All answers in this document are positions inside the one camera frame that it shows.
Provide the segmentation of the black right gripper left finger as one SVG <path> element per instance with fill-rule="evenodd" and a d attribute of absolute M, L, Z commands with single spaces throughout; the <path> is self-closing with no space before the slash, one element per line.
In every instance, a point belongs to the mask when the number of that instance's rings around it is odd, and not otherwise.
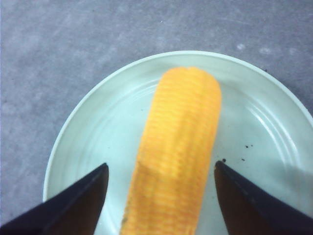
<path fill-rule="evenodd" d="M 2 235 L 92 235 L 105 202 L 109 167 L 102 164 L 56 196 L 0 228 Z"/>

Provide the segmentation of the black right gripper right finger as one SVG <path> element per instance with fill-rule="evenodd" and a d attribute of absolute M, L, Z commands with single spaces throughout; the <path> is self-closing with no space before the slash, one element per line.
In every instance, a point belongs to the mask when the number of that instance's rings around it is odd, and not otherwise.
<path fill-rule="evenodd" d="M 313 219 L 262 190 L 227 166 L 215 163 L 219 206 L 230 235 L 311 235 Z"/>

